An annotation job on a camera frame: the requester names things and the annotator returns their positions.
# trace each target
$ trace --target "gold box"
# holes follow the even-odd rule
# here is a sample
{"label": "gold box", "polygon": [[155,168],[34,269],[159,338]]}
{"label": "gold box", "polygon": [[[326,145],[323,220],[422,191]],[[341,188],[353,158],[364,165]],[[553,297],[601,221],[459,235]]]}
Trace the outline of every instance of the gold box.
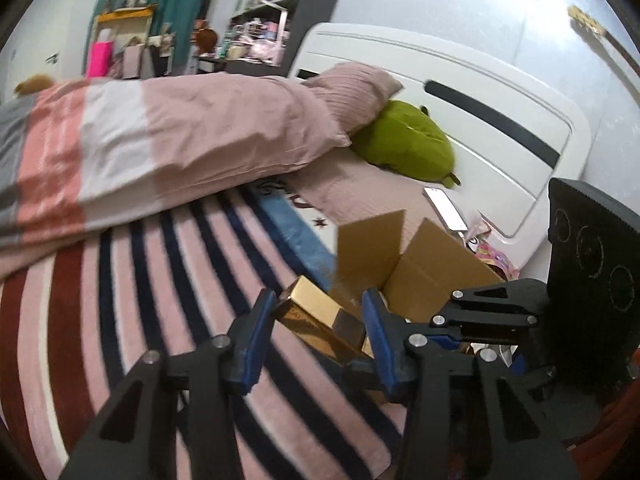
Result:
{"label": "gold box", "polygon": [[285,290],[280,301],[276,318],[322,354],[340,364],[373,357],[364,323],[305,276]]}

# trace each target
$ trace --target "pink pillow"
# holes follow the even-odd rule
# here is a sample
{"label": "pink pillow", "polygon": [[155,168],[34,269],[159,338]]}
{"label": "pink pillow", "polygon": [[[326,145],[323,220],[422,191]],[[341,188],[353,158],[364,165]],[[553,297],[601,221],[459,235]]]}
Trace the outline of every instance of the pink pillow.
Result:
{"label": "pink pillow", "polygon": [[325,102],[348,135],[373,122],[403,88],[387,71],[353,61],[340,63],[302,84]]}

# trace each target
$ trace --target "cardboard box flap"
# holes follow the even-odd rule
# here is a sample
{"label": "cardboard box flap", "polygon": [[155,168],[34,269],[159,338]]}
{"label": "cardboard box flap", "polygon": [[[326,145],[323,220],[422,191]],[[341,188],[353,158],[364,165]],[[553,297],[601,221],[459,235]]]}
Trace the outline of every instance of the cardboard box flap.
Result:
{"label": "cardboard box flap", "polygon": [[334,286],[329,295],[360,316],[360,298],[369,287],[382,288],[400,258],[404,211],[374,216],[338,228]]}
{"label": "cardboard box flap", "polygon": [[452,291],[501,282],[457,240],[424,220],[382,291],[393,312],[428,322]]}

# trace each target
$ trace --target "white door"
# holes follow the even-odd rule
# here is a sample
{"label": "white door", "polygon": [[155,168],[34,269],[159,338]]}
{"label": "white door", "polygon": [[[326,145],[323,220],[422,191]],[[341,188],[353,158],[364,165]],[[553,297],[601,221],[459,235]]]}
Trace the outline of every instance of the white door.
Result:
{"label": "white door", "polygon": [[39,73],[58,78],[75,0],[34,0],[18,24],[9,61],[5,96],[25,79]]}

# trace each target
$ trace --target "pink box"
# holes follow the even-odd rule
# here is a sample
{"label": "pink box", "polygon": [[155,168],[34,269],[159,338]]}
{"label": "pink box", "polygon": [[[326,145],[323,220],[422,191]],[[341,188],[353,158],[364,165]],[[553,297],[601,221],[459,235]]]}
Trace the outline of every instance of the pink box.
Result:
{"label": "pink box", "polygon": [[91,47],[89,63],[87,65],[87,77],[104,77],[109,71],[111,54],[113,53],[113,41],[97,42]]}

